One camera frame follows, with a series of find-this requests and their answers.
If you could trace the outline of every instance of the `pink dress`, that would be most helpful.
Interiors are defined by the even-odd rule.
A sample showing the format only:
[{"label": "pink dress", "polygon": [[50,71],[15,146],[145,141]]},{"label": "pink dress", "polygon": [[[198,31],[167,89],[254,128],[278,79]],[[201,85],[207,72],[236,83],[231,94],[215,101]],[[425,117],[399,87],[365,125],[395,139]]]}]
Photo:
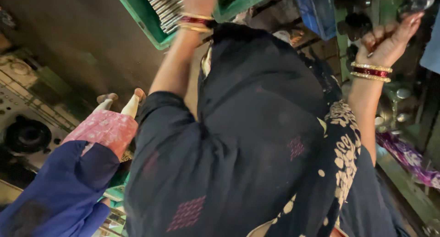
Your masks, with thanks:
[{"label": "pink dress", "polygon": [[138,123],[131,116],[98,110],[90,114],[63,143],[73,140],[90,142],[82,153],[84,155],[97,142],[112,150],[120,160],[137,128]]}]

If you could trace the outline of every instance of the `red bangle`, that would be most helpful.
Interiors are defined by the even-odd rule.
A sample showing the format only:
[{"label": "red bangle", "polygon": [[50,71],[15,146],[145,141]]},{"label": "red bangle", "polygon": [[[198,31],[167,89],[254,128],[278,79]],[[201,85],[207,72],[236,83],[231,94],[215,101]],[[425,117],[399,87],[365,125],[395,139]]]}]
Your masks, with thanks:
[{"label": "red bangle", "polygon": [[353,71],[358,72],[358,73],[362,73],[362,74],[372,75],[372,76],[380,76],[380,77],[385,77],[385,78],[388,77],[388,72],[375,70],[375,69],[353,67]]},{"label": "red bangle", "polygon": [[180,21],[188,22],[188,23],[199,23],[199,24],[203,24],[205,26],[207,26],[208,23],[209,23],[209,20],[195,18],[195,17],[190,17],[190,16],[183,16],[182,19],[180,19]]}]

